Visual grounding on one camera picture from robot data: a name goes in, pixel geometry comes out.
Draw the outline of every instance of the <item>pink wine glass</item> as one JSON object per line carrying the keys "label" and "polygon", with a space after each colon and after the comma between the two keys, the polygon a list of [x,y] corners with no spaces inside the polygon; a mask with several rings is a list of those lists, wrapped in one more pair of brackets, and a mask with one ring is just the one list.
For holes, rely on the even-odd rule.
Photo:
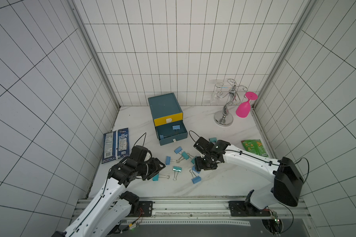
{"label": "pink wine glass", "polygon": [[256,93],[253,92],[245,93],[245,97],[248,99],[248,101],[241,103],[236,110],[236,115],[241,118],[246,118],[249,112],[251,111],[251,104],[249,103],[249,101],[255,101],[258,98]]}

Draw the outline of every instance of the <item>cable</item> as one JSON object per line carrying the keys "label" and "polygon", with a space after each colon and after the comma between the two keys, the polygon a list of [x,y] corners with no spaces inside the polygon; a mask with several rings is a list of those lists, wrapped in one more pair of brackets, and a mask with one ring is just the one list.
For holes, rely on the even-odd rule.
{"label": "cable", "polygon": [[[145,144],[145,138],[147,137],[147,133],[144,133],[143,135],[145,135],[145,137],[144,137],[144,142],[142,143],[142,146],[144,146],[144,144]],[[134,145],[133,146],[135,146],[136,145],[136,143],[138,142],[138,140],[140,140],[141,138],[142,138],[142,136],[143,135],[141,135],[140,136],[140,138],[139,139],[137,139],[137,141],[134,143]]]}
{"label": "cable", "polygon": [[302,157],[302,158],[307,161],[307,175],[306,175],[306,178],[304,179],[304,182],[303,182],[303,183],[306,183],[307,177],[309,176],[309,172],[310,172],[310,164],[309,164],[309,160],[308,159],[306,159],[304,157]]}
{"label": "cable", "polygon": [[140,210],[140,215],[138,216],[138,218],[137,218],[136,220],[132,221],[131,224],[129,224],[127,227],[125,227],[125,228],[122,229],[122,230],[119,229],[120,225],[118,225],[116,230],[119,230],[119,232],[116,232],[116,230],[115,230],[113,233],[114,233],[114,234],[121,234],[122,232],[129,230],[129,228],[130,228],[131,226],[133,226],[134,223],[136,223],[136,222],[140,219],[141,215],[144,214],[144,211],[142,210],[141,207],[140,207],[139,210]]}
{"label": "cable", "polygon": [[293,215],[292,211],[291,211],[287,206],[285,206],[285,205],[282,204],[282,203],[280,203],[280,204],[281,204],[282,206],[286,207],[286,208],[290,211],[290,213],[292,214],[292,217],[293,217],[292,223],[290,224],[289,228],[287,228],[286,230],[280,232],[280,234],[282,234],[282,233],[285,233],[287,230],[289,230],[290,227],[293,225],[293,222],[294,222],[294,215]]}
{"label": "cable", "polygon": [[[189,135],[190,135],[191,139],[192,139],[194,142],[196,142],[196,141],[192,138],[190,132],[195,133],[195,135],[197,135],[198,137],[200,137],[200,136],[199,136],[196,132],[194,132],[194,131],[192,131],[192,130],[189,131]],[[241,151],[241,150],[221,150],[221,151],[219,151],[219,152],[216,153],[216,154],[219,154],[219,153],[221,153],[221,152],[223,152],[223,151],[233,151],[233,152],[237,152],[237,153],[242,154],[242,151]],[[259,159],[259,158],[257,158],[257,157],[254,157],[254,156],[251,156],[251,155],[248,155],[248,154],[245,154],[245,155],[250,156],[250,157],[255,158],[255,159],[258,159],[258,160],[260,160],[260,161],[262,161],[262,162],[265,162],[265,163],[268,163],[268,164],[271,164],[271,165],[275,165],[275,166],[280,166],[280,167],[290,167],[290,166],[293,166],[293,165],[298,164],[302,159],[305,159],[305,160],[307,161],[307,175],[306,175],[306,178],[305,178],[305,180],[304,180],[303,183],[305,183],[305,182],[307,181],[307,178],[308,178],[308,176],[309,176],[310,164],[309,164],[308,159],[306,159],[305,157],[301,157],[301,158],[299,159],[299,161],[295,162],[295,163],[292,164],[292,165],[277,165],[277,164],[272,164],[272,163],[270,163],[270,162],[267,162],[266,160],[262,160],[262,159]]]}
{"label": "cable", "polygon": [[[142,213],[144,214],[144,213],[145,213],[145,212],[144,212],[144,210],[143,210],[141,207],[140,207],[140,209],[141,209]],[[141,222],[142,222],[143,218],[144,218],[144,216],[142,216],[142,217],[141,217],[141,221],[140,221],[140,223],[139,223],[139,224],[141,224]]]}
{"label": "cable", "polygon": [[196,142],[196,140],[194,140],[194,138],[192,138],[192,136],[191,136],[190,132],[195,133],[195,135],[197,135],[198,137],[200,137],[200,136],[199,136],[196,132],[194,132],[194,131],[192,131],[192,130],[190,130],[190,131],[189,131],[189,135],[190,135],[191,139],[192,139],[194,142]]}
{"label": "cable", "polygon": [[[241,153],[241,154],[250,156],[250,157],[252,157],[252,158],[254,158],[254,159],[261,160],[262,162],[271,164],[270,162],[267,162],[266,160],[262,160],[262,159],[259,159],[259,158],[257,158],[257,157],[254,157],[254,156],[248,155],[248,154],[246,154],[246,153],[243,153],[242,150],[227,150],[227,149],[226,149],[226,150],[221,150],[221,151],[219,151],[219,152],[216,153],[216,154],[219,154],[219,153],[221,153],[221,152],[223,152],[223,151],[233,151],[233,152]],[[305,160],[307,161],[307,175],[306,175],[306,178],[305,178],[305,180],[304,180],[304,182],[303,182],[303,183],[305,183],[306,180],[307,180],[307,177],[309,176],[309,171],[310,171],[310,164],[309,164],[309,160],[308,160],[307,158],[301,157],[301,158],[299,159],[299,161],[293,163],[292,165],[277,165],[277,164],[271,164],[271,165],[280,166],[280,167],[290,167],[290,166],[293,166],[293,165],[298,164],[302,159],[305,159]]]}

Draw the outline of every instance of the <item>barcode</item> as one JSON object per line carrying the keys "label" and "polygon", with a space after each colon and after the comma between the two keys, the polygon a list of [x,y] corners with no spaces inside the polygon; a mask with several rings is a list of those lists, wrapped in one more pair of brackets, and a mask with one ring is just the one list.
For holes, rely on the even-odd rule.
{"label": "barcode", "polygon": [[107,152],[107,153],[104,155],[105,158],[108,158],[108,157],[111,157],[111,156],[112,156],[112,151]]}

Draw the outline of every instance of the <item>white tile wall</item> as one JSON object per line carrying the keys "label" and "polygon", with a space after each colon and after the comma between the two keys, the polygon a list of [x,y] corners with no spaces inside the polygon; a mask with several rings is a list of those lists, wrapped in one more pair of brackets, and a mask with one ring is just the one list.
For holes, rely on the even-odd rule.
{"label": "white tile wall", "polygon": [[356,1],[318,2],[262,98],[276,154],[309,160],[302,197],[320,236],[356,236]]}
{"label": "white tile wall", "polygon": [[121,105],[167,92],[210,105],[227,78],[259,93],[305,2],[74,1]]}
{"label": "white tile wall", "polygon": [[[111,8],[105,23],[117,23]],[[115,116],[67,2],[0,0],[0,235],[69,225]]]}

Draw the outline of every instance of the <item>black cable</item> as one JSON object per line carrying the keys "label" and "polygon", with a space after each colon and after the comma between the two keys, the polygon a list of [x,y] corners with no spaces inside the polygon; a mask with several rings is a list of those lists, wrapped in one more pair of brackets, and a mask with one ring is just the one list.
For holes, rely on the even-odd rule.
{"label": "black cable", "polygon": [[287,206],[285,206],[285,205],[282,204],[282,203],[280,203],[280,204],[281,204],[282,206],[286,207],[286,208],[290,211],[290,213],[292,214],[292,217],[293,217],[292,223],[290,224],[289,228],[287,228],[286,230],[280,232],[280,234],[282,234],[282,233],[285,233],[287,230],[289,230],[290,227],[293,225],[293,222],[294,222],[294,215],[293,215],[292,211],[291,211]]}
{"label": "black cable", "polygon": [[197,135],[198,137],[200,137],[200,136],[199,136],[196,132],[194,132],[194,131],[192,131],[192,130],[190,130],[190,131],[189,131],[189,135],[190,135],[191,139],[192,139],[194,142],[196,142],[196,140],[194,140],[194,138],[192,138],[192,136],[191,136],[190,132],[195,133],[195,135]]}
{"label": "black cable", "polygon": [[[143,214],[142,209],[140,208],[139,210],[140,210],[140,216],[139,216],[136,220],[134,220],[134,221],[132,222],[132,225],[134,225],[134,223],[136,223],[136,222],[140,219],[141,215]],[[120,230],[119,227],[120,227],[120,225],[117,226],[117,230],[119,230],[119,232],[116,232],[116,230],[115,230],[115,231],[113,232],[113,234],[121,234],[122,232],[129,230],[129,225],[126,226],[126,227],[125,227],[124,229],[122,229],[122,230]]]}
{"label": "black cable", "polygon": [[[192,131],[192,130],[189,131],[189,135],[190,135],[191,139],[192,139],[194,142],[196,142],[196,141],[192,138],[190,132],[195,133],[195,135],[197,135],[198,137],[200,137],[200,136],[199,136],[196,132],[194,132],[194,131]],[[240,155],[242,154],[242,150],[222,150],[222,151],[219,151],[217,154],[219,154],[219,153],[221,153],[221,152],[223,152],[223,151],[234,151],[234,152],[240,153]],[[250,156],[250,157],[255,158],[255,159],[258,159],[258,160],[261,160],[262,162],[265,162],[265,163],[268,163],[268,164],[271,164],[271,165],[275,165],[275,166],[281,166],[281,167],[293,166],[293,165],[298,164],[302,159],[305,159],[305,160],[307,161],[307,175],[306,175],[306,178],[305,178],[305,180],[304,180],[303,183],[305,183],[305,182],[307,181],[307,178],[308,178],[308,176],[309,176],[310,164],[309,164],[308,159],[306,159],[305,157],[300,158],[299,161],[295,162],[295,163],[292,164],[292,165],[277,165],[277,164],[272,164],[272,163],[270,163],[270,162],[267,162],[266,160],[262,160],[262,159],[259,159],[259,158],[257,158],[257,157],[254,157],[254,156],[251,156],[251,155],[248,155],[248,154],[245,154],[245,155]]]}
{"label": "black cable", "polygon": [[[145,137],[144,137],[144,142],[142,143],[142,146],[144,146],[144,144],[145,144],[145,138],[147,137],[147,133],[144,133],[143,135],[145,135]],[[143,135],[141,135],[140,136],[140,138],[139,139],[137,139],[137,141],[134,143],[134,145],[133,146],[135,146],[136,145],[136,143],[138,142],[138,140],[140,140],[141,138],[142,138],[142,136]]]}
{"label": "black cable", "polygon": [[[86,218],[91,214],[91,212],[94,210],[94,208],[96,207],[96,205],[99,203],[99,201],[102,199],[102,197],[99,198],[99,200],[95,203],[94,207],[90,210],[90,212],[86,215],[86,217],[79,223],[79,225],[76,227],[76,229],[78,229],[79,226],[82,225],[82,223],[86,220]],[[69,237],[71,237],[74,233],[76,233],[75,231],[73,231],[71,233],[71,235],[69,235]]]}
{"label": "black cable", "polygon": [[227,149],[226,149],[226,150],[219,151],[217,154],[219,154],[219,153],[221,153],[221,152],[223,152],[223,151],[233,151],[233,152],[237,152],[237,153],[240,153],[240,154],[244,154],[244,155],[250,156],[250,157],[252,157],[252,158],[254,158],[254,159],[261,160],[262,162],[265,162],[265,163],[268,163],[268,164],[271,164],[271,165],[275,165],[275,166],[281,166],[281,167],[290,167],[290,166],[293,166],[293,165],[298,164],[302,159],[305,159],[305,160],[307,161],[307,175],[306,175],[306,178],[305,178],[305,180],[304,180],[303,183],[306,182],[306,180],[307,180],[307,178],[308,178],[308,176],[309,176],[310,164],[309,164],[308,159],[305,158],[305,157],[301,157],[301,158],[299,159],[299,161],[293,163],[292,165],[277,165],[277,164],[272,164],[272,163],[270,163],[270,162],[267,162],[266,160],[262,160],[262,159],[259,159],[259,158],[257,158],[257,157],[254,157],[254,156],[248,155],[248,154],[246,154],[246,153],[243,153],[242,150],[227,150]]}
{"label": "black cable", "polygon": [[306,175],[306,178],[304,179],[304,182],[303,182],[303,183],[306,183],[307,177],[309,176],[309,172],[310,172],[310,164],[309,164],[309,160],[308,160],[308,159],[306,159],[305,157],[302,157],[302,158],[307,161],[307,175]]}

